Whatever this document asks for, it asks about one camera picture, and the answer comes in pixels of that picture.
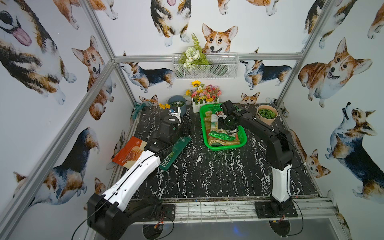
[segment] teal cloth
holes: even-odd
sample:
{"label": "teal cloth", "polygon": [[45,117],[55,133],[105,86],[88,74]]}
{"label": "teal cloth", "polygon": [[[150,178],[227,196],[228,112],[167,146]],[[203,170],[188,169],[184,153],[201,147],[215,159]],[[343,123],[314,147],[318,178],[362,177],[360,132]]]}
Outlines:
{"label": "teal cloth", "polygon": [[140,110],[143,109],[145,106],[152,106],[153,104],[150,101],[144,101],[142,103],[135,103],[135,107],[133,108],[133,113],[132,113],[132,120],[134,121]]}

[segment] white wire basket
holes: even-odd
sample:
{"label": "white wire basket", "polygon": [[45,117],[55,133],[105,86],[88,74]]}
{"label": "white wire basket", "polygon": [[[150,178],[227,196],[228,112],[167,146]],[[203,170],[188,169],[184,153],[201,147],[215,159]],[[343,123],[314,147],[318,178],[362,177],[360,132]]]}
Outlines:
{"label": "white wire basket", "polygon": [[205,54],[211,65],[195,65],[191,71],[179,64],[180,53],[172,55],[172,64],[176,79],[227,79],[237,76],[239,56],[237,53]]}

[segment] sunflower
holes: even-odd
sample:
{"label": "sunflower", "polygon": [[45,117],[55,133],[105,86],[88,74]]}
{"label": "sunflower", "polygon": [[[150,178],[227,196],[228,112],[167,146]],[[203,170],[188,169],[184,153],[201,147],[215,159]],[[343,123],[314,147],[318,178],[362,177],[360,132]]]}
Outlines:
{"label": "sunflower", "polygon": [[192,82],[192,86],[194,86],[194,87],[196,87],[196,88],[197,88],[198,86],[200,86],[200,84],[201,84],[201,82],[198,81],[198,80]]}

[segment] black marble table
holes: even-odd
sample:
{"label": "black marble table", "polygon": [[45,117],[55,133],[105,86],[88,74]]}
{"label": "black marble table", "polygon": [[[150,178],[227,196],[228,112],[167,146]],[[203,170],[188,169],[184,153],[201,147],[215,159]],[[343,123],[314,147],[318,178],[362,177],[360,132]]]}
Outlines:
{"label": "black marble table", "polygon": [[[238,105],[256,113],[256,105]],[[148,141],[157,131],[168,110],[158,106],[145,107],[134,136]],[[191,124],[192,140],[168,171],[155,170],[139,187],[132,199],[154,194],[160,199],[185,200],[251,200],[267,197],[272,190],[272,172],[265,160],[266,145],[248,130],[247,143],[241,148],[213,152],[203,141],[200,114],[187,106],[182,119]],[[286,128],[280,116],[273,127]],[[293,167],[301,159],[293,161]],[[304,166],[291,171],[291,194],[317,197],[318,192]]]}

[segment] green plastic basket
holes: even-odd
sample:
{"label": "green plastic basket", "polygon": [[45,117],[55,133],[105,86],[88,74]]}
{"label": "green plastic basket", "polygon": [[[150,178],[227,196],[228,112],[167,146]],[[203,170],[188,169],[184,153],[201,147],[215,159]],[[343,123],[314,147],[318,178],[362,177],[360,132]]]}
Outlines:
{"label": "green plastic basket", "polygon": [[204,106],[202,106],[200,108],[200,120],[201,120],[201,128],[202,128],[202,131],[203,131],[204,144],[209,149],[211,149],[212,151],[234,149],[234,148],[238,148],[238,147],[244,146],[246,144],[246,142],[247,142],[247,136],[246,136],[244,128],[242,126],[238,126],[239,131],[237,132],[237,135],[238,135],[239,140],[240,140],[240,144],[238,144],[238,145],[230,145],[230,146],[222,146],[221,144],[218,144],[219,146],[210,146],[208,144],[207,132],[205,131],[205,122],[204,122],[205,112],[209,112],[209,111],[212,110],[213,106],[219,106],[219,105],[220,105],[219,103],[207,104],[207,105],[204,105]]}

